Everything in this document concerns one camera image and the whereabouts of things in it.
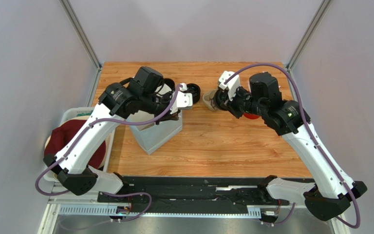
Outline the white paper bag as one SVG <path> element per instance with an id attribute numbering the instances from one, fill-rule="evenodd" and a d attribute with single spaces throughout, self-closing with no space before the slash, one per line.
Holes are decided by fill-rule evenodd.
<path id="1" fill-rule="evenodd" d="M 130 126 L 138 145 L 148 154 L 152 154 L 183 129 L 183 113 L 178 114 L 177 121 L 164 121 L 158 125 L 146 124 Z"/>

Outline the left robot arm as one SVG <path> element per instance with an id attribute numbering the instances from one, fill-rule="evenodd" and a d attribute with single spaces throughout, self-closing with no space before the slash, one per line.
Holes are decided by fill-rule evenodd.
<path id="1" fill-rule="evenodd" d="M 181 105 L 189 106 L 187 85 L 180 83 L 164 90 L 169 79 L 142 66 L 135 76 L 112 83 L 98 99 L 92 114 L 73 138 L 59 151 L 43 158 L 66 193 L 89 191 L 115 194 L 124 183 L 117 173 L 106 173 L 89 165 L 96 150 L 120 125 L 140 126 L 175 121 Z"/>

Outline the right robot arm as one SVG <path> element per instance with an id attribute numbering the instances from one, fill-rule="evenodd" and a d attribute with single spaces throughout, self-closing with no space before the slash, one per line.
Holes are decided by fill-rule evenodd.
<path id="1" fill-rule="evenodd" d="M 213 106 L 236 118 L 260 116 L 294 149 L 313 177 L 313 182 L 303 183 L 268 176 L 259 184 L 262 202 L 287 200 L 302 204 L 322 221 L 345 212 L 354 198 L 367 191 L 364 182 L 351 179 L 321 146 L 308 114 L 300 111 L 298 102 L 282 98 L 275 77 L 268 72 L 258 73 L 250 77 L 248 84 L 249 89 L 243 88 L 238 75 L 224 71 L 218 79 Z"/>

